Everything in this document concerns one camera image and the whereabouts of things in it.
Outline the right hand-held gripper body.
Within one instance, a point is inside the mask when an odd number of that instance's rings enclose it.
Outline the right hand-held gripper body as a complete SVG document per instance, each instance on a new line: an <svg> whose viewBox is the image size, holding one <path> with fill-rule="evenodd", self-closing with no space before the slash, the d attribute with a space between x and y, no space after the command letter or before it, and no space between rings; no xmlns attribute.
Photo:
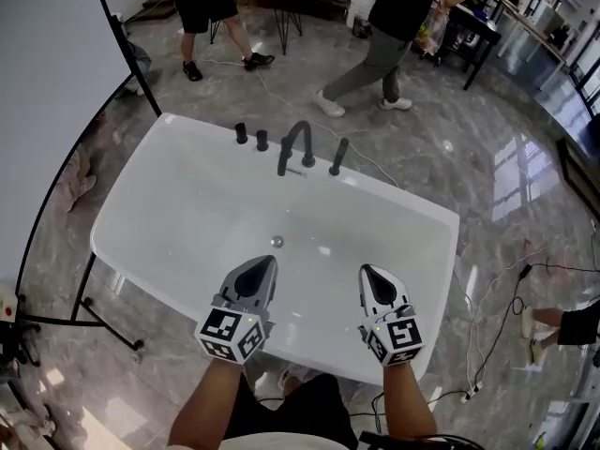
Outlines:
<svg viewBox="0 0 600 450"><path fill-rule="evenodd" d="M412 304L367 317L358 331L383 367L408 363L425 346Z"/></svg>

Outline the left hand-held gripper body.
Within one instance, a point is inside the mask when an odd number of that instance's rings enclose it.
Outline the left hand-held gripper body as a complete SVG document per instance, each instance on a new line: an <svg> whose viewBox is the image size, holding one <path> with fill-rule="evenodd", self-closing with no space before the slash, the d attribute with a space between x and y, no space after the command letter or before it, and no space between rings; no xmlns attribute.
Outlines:
<svg viewBox="0 0 600 450"><path fill-rule="evenodd" d="M197 323L194 337L211 357L235 364L246 361L269 339L275 324L270 321L269 305L273 294L266 297L232 299L215 294Z"/></svg>

